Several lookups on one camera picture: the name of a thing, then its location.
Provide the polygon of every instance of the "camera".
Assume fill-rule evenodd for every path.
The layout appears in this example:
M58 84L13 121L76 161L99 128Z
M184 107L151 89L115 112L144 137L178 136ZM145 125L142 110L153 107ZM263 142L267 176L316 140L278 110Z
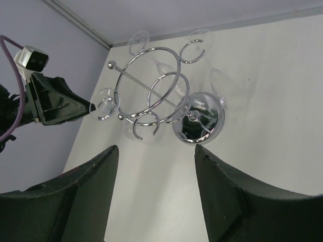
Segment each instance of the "camera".
M25 46L20 54L18 63L27 70L42 72L48 62L49 56L39 49Z

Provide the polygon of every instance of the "white table surface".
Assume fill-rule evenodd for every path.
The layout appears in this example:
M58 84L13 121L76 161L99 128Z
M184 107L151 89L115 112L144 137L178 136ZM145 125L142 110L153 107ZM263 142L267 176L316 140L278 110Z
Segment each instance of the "white table surface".
M231 78L245 82L249 105L227 112L223 130L206 148L243 172L279 188L323 193L323 15L215 31L208 57ZM152 42L178 51L183 38ZM129 61L126 47L112 48L94 93L115 87L119 74L107 68ZM183 65L193 91L210 91L193 65ZM142 65L132 74L147 78ZM133 94L122 104L135 106ZM117 116L105 122L84 118L65 171L116 144L119 169L105 241L206 242L194 166L194 147L165 125L154 142L123 133Z

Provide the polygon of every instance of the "metal rod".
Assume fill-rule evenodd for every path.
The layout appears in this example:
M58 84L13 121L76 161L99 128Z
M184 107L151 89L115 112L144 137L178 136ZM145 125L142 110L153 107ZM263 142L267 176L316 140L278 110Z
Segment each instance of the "metal rod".
M157 97L159 98L162 98L162 96L152 90L150 87L146 86L144 83L142 83L141 81L139 81L137 78L133 77L132 75L130 75L128 72L124 71L123 69L121 69L120 67L118 67L117 65L112 65L112 66L109 66L109 68L111 69L115 69L117 70L118 72L120 72L122 75L128 77L129 79L133 80L134 82L136 82L139 86L143 87L144 89L146 89L147 91L151 92L152 94L156 95ZM174 108L177 108L177 106L175 104L173 104L172 102L168 101L167 99L165 99L165 102L168 103L170 106L174 107Z

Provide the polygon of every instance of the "metal ball finial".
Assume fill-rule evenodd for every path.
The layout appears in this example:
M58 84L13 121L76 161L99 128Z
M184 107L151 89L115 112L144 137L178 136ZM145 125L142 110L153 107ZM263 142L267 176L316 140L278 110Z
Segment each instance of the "metal ball finial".
M115 61L109 61L109 63L107 64L107 67L110 69L110 70L112 70L112 69L114 69L114 68L116 68L116 66L117 66L117 63L115 62Z

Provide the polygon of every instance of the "round chrome base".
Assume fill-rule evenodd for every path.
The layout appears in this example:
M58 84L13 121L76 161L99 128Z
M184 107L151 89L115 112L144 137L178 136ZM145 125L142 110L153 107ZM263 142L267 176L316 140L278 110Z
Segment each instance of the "round chrome base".
M207 92L196 92L190 95L194 114L173 123L176 136L188 144L206 144L221 131L225 114L216 97ZM183 115L181 112L173 116L173 120Z

